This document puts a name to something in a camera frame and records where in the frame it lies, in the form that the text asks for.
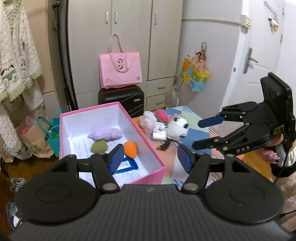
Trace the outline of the person's right hand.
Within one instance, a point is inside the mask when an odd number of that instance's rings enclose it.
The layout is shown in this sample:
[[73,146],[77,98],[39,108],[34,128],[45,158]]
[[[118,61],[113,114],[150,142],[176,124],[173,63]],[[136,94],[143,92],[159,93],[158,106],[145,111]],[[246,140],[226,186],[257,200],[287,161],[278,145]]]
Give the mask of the person's right hand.
[[259,149],[255,150],[255,153],[262,158],[267,163],[270,164],[278,164],[278,161],[280,160],[280,157],[278,154],[273,151],[271,148],[274,146],[277,146],[281,144],[283,141],[283,135],[282,134],[277,134],[274,135],[266,145],[266,147],[261,147]]

